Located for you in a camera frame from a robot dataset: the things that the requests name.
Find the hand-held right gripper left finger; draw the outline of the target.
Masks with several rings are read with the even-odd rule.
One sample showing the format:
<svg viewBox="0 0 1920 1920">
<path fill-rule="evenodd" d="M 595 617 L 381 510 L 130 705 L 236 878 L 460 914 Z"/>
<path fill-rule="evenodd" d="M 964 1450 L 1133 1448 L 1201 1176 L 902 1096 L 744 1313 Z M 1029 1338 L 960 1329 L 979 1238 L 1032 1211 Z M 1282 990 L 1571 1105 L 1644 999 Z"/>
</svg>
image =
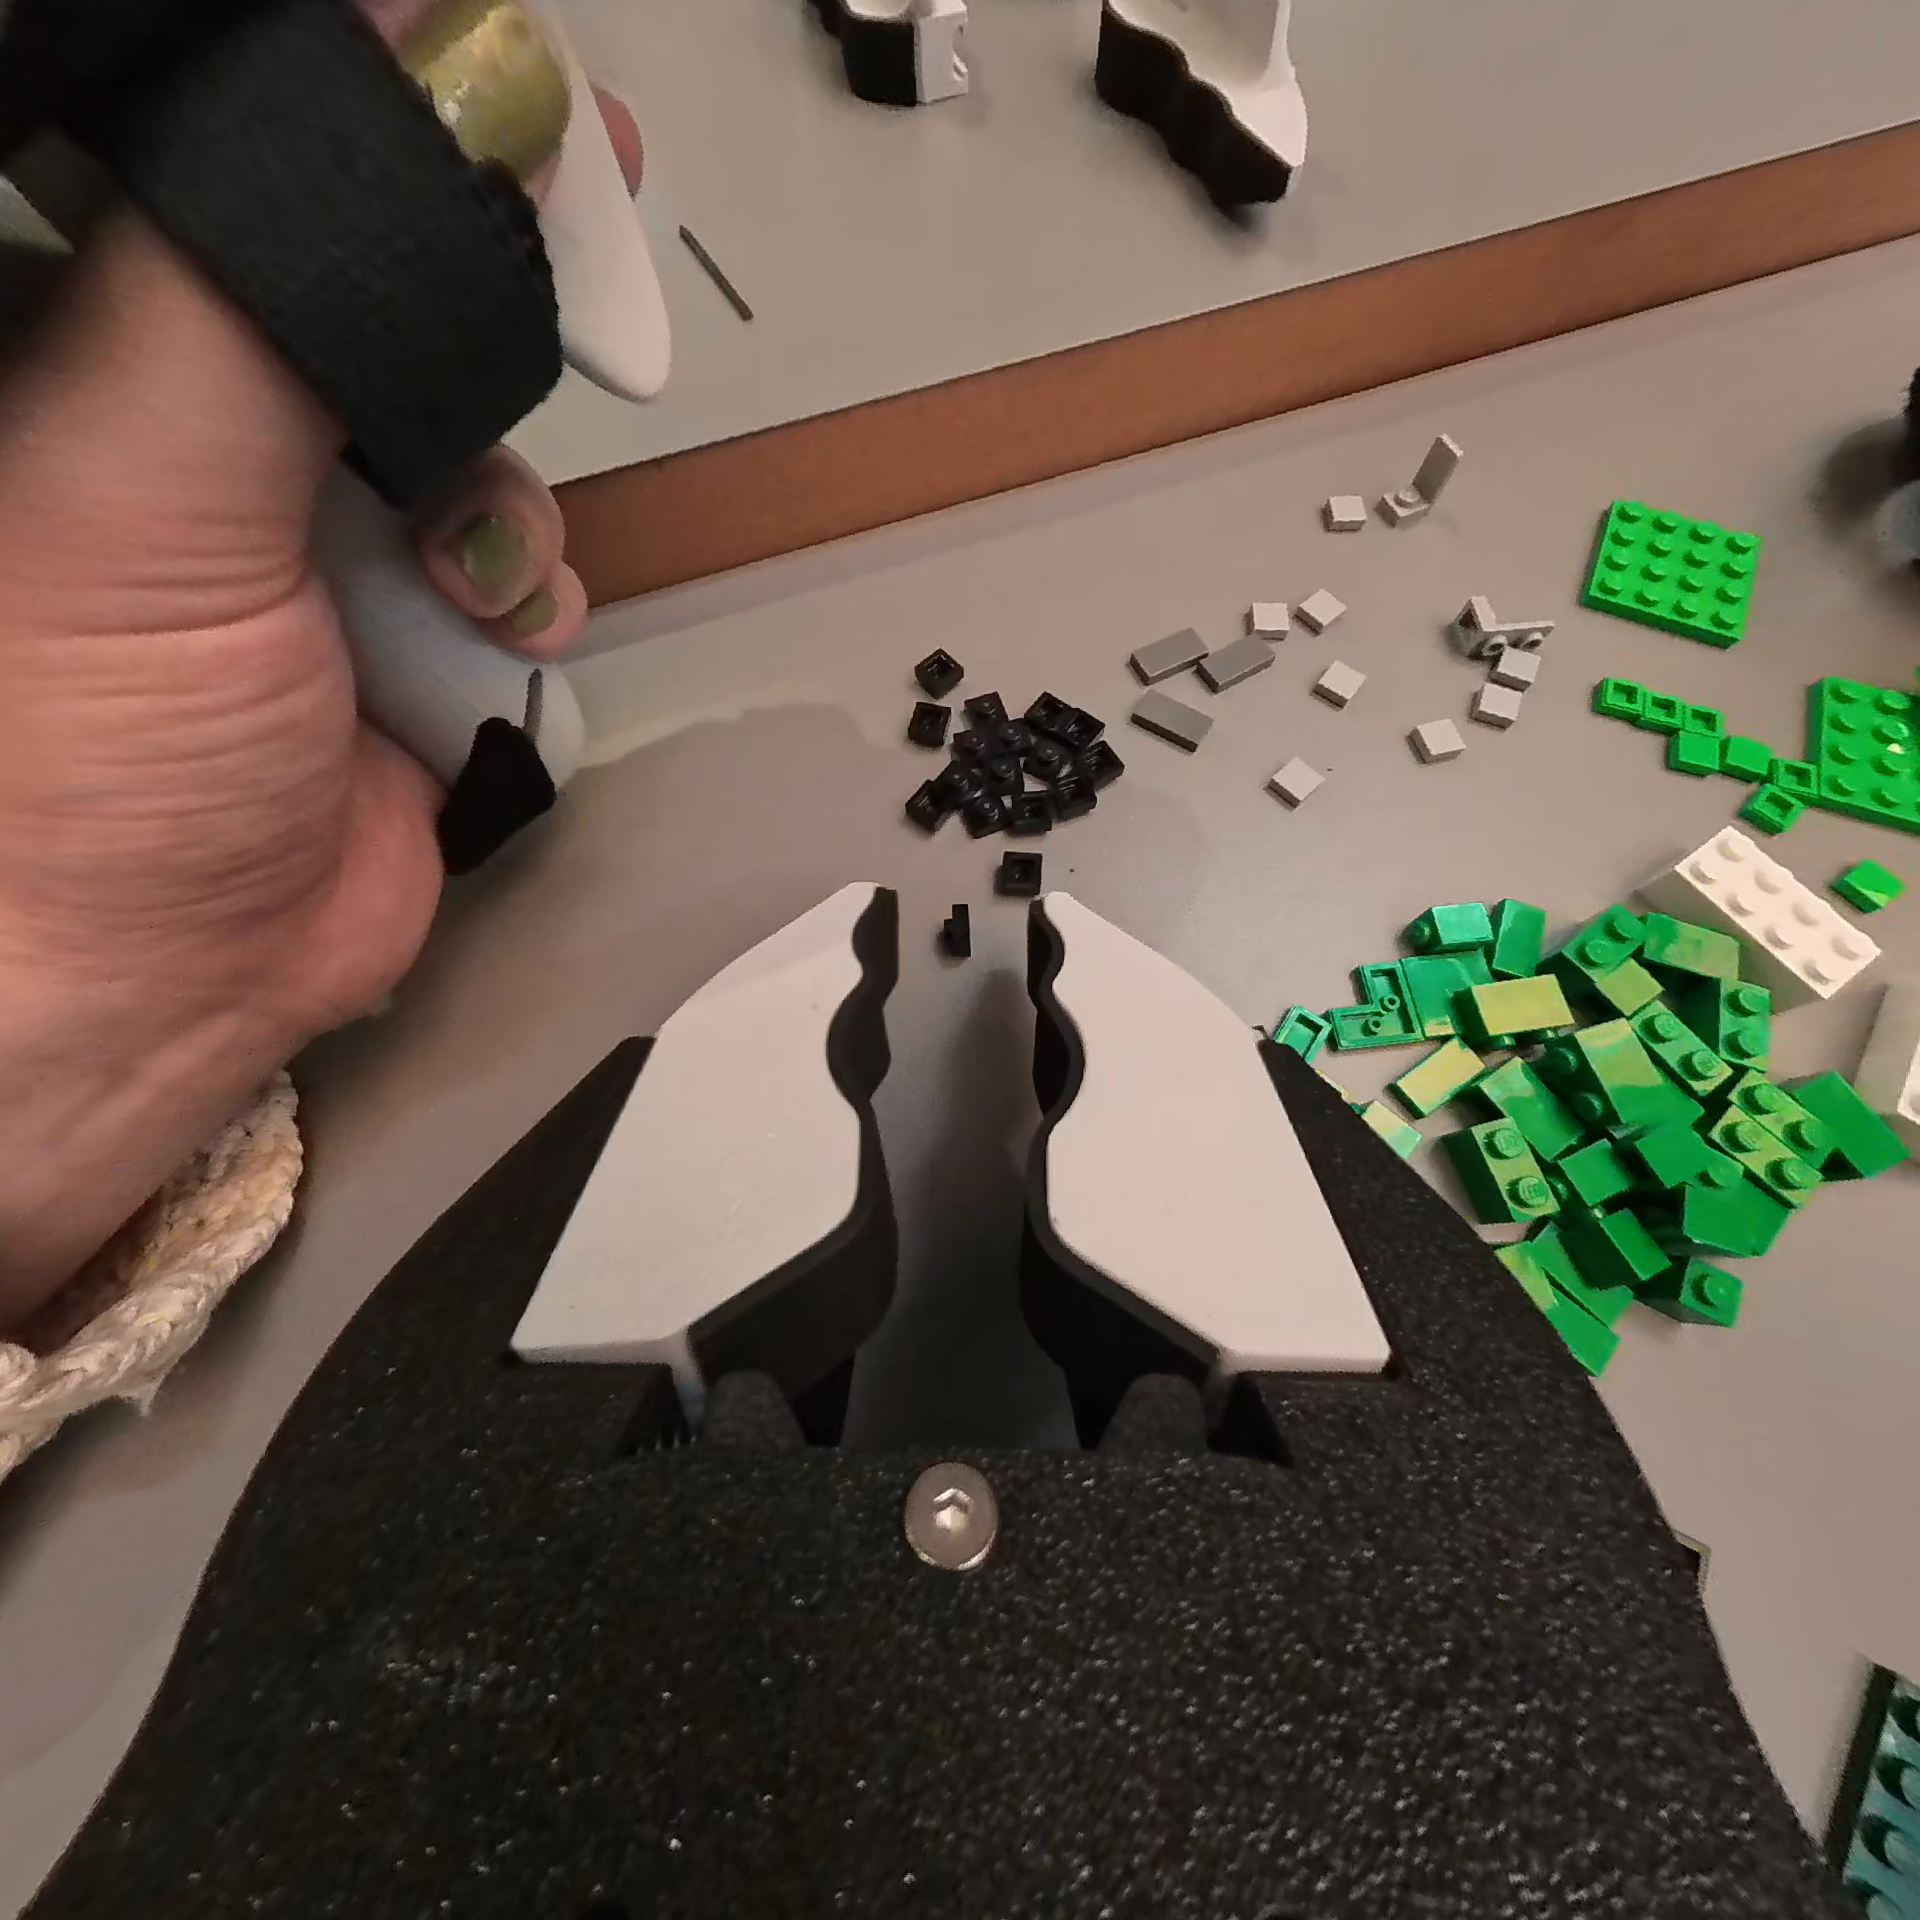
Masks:
<svg viewBox="0 0 1920 1920">
<path fill-rule="evenodd" d="M 650 1362 L 689 1424 L 733 1375 L 835 1444 L 897 1295 L 874 1098 L 891 1064 L 899 897 L 853 883 L 661 1024 L 532 1298 L 529 1362 Z"/>
</svg>

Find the small metal pin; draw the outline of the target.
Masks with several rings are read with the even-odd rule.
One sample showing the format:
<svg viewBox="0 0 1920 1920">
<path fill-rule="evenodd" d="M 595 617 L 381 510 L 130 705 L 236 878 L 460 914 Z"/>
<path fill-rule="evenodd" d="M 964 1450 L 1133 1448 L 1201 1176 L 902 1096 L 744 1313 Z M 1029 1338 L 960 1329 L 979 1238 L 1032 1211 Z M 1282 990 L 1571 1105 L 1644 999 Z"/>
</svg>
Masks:
<svg viewBox="0 0 1920 1920">
<path fill-rule="evenodd" d="M 723 264 L 709 252 L 702 236 L 691 226 L 681 225 L 680 241 L 684 249 L 692 257 L 692 262 L 699 265 L 702 275 L 709 279 L 714 290 L 726 302 L 729 311 L 733 311 L 744 326 L 754 326 L 757 318 L 753 302 L 738 290 Z"/>
</svg>

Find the scattered light grey lego pieces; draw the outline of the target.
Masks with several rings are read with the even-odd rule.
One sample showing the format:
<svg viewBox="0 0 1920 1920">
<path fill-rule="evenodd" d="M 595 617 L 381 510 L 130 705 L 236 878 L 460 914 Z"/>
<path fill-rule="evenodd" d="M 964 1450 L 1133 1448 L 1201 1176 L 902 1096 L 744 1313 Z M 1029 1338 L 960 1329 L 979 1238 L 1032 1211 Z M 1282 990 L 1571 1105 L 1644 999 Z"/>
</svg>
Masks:
<svg viewBox="0 0 1920 1920">
<path fill-rule="evenodd" d="M 1380 494 L 1376 503 L 1362 496 L 1331 496 L 1324 523 L 1334 535 L 1356 535 L 1372 518 L 1385 526 L 1409 526 L 1428 518 L 1461 467 L 1464 449 L 1451 435 L 1438 435 L 1417 472 L 1404 487 Z M 1211 730 L 1206 712 L 1192 710 L 1160 692 L 1180 674 L 1195 674 L 1211 695 L 1226 692 L 1272 668 L 1280 643 L 1293 632 L 1325 636 L 1346 614 L 1345 601 L 1320 591 L 1299 603 L 1252 603 L 1246 611 L 1244 636 L 1228 646 L 1204 648 L 1193 632 L 1180 632 L 1130 657 L 1130 668 L 1142 692 L 1130 713 L 1148 731 L 1185 752 L 1195 752 Z M 1530 691 L 1541 678 L 1552 617 L 1499 617 L 1494 603 L 1469 598 L 1446 627 L 1457 651 L 1484 666 L 1484 680 L 1469 705 L 1469 721 L 1488 730 L 1510 730 Z"/>
</svg>

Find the white lego brick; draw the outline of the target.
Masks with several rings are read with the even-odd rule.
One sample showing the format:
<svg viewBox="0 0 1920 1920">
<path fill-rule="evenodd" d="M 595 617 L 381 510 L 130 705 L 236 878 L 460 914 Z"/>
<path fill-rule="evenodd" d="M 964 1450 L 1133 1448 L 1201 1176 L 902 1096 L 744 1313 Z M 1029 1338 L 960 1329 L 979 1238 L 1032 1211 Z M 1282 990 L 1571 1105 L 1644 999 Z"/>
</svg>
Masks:
<svg viewBox="0 0 1920 1920">
<path fill-rule="evenodd" d="M 1637 899 L 1734 940 L 1739 979 L 1765 988 L 1780 1010 L 1832 1001 L 1882 960 L 1861 926 L 1731 826 L 1644 878 Z"/>
<path fill-rule="evenodd" d="M 1861 1102 L 1917 1156 L 1917 984 L 1890 982 L 1853 1078 Z"/>
</svg>

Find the group of small green plates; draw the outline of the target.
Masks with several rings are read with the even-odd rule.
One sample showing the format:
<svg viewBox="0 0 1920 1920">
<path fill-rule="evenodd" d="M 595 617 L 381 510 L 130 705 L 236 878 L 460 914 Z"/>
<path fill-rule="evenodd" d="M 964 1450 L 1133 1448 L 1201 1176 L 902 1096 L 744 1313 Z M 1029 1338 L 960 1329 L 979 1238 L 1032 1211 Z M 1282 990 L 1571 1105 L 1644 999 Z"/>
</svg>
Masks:
<svg viewBox="0 0 1920 1920">
<path fill-rule="evenodd" d="M 1777 752 L 1768 742 L 1728 727 L 1721 710 L 1635 680 L 1603 678 L 1592 710 L 1665 743 L 1665 766 L 1684 777 L 1724 777 L 1745 791 L 1734 819 L 1765 835 L 1788 832 L 1818 800 L 1809 760 Z"/>
</svg>

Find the pile of black lego pieces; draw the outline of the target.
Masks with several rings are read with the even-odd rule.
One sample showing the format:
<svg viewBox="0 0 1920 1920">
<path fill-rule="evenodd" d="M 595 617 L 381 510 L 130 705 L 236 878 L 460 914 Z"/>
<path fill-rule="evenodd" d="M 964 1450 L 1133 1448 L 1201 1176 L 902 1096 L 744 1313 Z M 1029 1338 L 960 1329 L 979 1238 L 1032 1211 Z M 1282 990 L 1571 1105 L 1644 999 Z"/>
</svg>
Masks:
<svg viewBox="0 0 1920 1920">
<path fill-rule="evenodd" d="M 918 838 L 956 826 L 970 842 L 1006 842 L 994 895 L 1042 897 L 1042 839 L 1086 822 L 1124 775 L 1106 724 L 1049 691 L 1019 712 L 994 689 L 966 691 L 966 670 L 946 649 L 916 662 L 909 680 L 918 700 L 902 742 L 929 769 L 902 800 L 905 826 Z"/>
</svg>

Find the dark green lego plate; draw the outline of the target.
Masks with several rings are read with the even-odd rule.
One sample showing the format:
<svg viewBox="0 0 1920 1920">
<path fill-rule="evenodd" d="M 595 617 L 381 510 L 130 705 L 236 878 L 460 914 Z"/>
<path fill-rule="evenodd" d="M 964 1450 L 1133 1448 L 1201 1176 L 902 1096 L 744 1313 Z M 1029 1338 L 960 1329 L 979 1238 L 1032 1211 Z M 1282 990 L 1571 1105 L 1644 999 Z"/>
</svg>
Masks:
<svg viewBox="0 0 1920 1920">
<path fill-rule="evenodd" d="M 1917 1915 L 1917 1686 L 1882 1665 L 1866 1678 L 1824 1847 L 1866 1919 Z"/>
</svg>

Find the bright green square lego plate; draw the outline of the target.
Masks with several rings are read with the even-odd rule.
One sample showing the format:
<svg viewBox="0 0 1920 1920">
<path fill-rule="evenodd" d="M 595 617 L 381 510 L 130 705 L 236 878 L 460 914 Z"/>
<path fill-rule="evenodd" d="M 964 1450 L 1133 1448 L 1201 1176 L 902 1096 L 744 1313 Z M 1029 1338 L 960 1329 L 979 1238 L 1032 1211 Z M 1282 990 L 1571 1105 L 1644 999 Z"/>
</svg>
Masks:
<svg viewBox="0 0 1920 1920">
<path fill-rule="evenodd" d="M 1762 538 L 1616 498 L 1601 520 L 1578 603 L 1645 628 L 1739 646 L 1761 571 Z"/>
</svg>

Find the pile of bright green pieces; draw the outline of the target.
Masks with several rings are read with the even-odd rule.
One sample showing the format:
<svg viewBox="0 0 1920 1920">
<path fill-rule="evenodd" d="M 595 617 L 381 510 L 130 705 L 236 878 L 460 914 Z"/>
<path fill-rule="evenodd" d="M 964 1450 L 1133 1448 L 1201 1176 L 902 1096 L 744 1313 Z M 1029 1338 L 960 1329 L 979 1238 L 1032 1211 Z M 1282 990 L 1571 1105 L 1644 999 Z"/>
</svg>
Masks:
<svg viewBox="0 0 1920 1920">
<path fill-rule="evenodd" d="M 1345 1007 L 1290 1007 L 1266 1040 L 1417 1050 L 1349 1107 L 1401 1156 L 1434 1145 L 1494 1259 L 1601 1377 L 1630 1308 L 1733 1329 L 1737 1262 L 1765 1257 L 1832 1187 L 1916 1163 L 1846 1072 L 1780 1078 L 1784 1010 L 1724 934 L 1609 903 L 1549 937 L 1520 899 L 1432 903 Z"/>
</svg>

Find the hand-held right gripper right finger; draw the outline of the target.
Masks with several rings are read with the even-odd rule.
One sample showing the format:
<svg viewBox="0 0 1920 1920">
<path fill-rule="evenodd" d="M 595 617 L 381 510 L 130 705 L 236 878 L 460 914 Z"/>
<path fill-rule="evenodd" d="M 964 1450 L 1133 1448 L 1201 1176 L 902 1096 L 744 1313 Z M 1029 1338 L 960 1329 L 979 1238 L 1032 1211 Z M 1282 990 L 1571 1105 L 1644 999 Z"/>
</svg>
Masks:
<svg viewBox="0 0 1920 1920">
<path fill-rule="evenodd" d="M 1025 1322 L 1094 1448 L 1169 1377 L 1204 1431 L 1246 1378 L 1378 1382 L 1387 1335 L 1273 1074 L 1195 977 L 1069 895 L 1026 923 L 1040 1129 Z"/>
</svg>

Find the person's left hand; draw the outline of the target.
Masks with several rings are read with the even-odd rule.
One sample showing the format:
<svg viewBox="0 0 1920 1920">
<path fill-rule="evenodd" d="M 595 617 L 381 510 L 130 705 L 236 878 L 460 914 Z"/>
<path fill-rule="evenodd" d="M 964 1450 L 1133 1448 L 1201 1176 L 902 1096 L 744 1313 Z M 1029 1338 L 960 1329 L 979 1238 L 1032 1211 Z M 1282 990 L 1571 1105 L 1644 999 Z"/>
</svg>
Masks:
<svg viewBox="0 0 1920 1920">
<path fill-rule="evenodd" d="M 309 559 L 346 438 L 134 208 L 4 335 L 2 1323 L 81 1275 L 442 899 L 440 783 Z"/>
</svg>

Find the bright green large lego plate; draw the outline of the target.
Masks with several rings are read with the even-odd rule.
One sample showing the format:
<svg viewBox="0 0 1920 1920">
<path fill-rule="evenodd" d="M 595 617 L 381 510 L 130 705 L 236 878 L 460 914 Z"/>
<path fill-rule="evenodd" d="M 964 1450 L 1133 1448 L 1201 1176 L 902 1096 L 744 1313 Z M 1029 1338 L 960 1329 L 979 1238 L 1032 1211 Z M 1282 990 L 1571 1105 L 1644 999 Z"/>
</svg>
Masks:
<svg viewBox="0 0 1920 1920">
<path fill-rule="evenodd" d="M 1917 835 L 1917 687 L 1809 687 L 1811 808 Z"/>
</svg>

